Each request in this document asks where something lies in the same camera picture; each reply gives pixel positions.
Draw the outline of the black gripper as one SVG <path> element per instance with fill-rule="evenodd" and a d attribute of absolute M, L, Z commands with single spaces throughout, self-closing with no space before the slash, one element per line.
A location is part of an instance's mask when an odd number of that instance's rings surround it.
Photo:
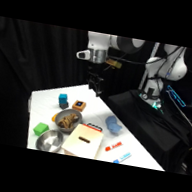
<path fill-rule="evenodd" d="M 103 91 L 100 90 L 100 87 L 101 87 L 101 82 L 104 81 L 103 78 L 101 78 L 99 76 L 99 74 L 96 74 L 95 72 L 89 72 L 88 71 L 88 74 L 87 74 L 87 82 L 88 82 L 88 89 L 93 89 L 96 88 L 96 93 L 95 93 L 95 96 L 96 97 L 100 97 L 101 94 L 103 94 Z"/>

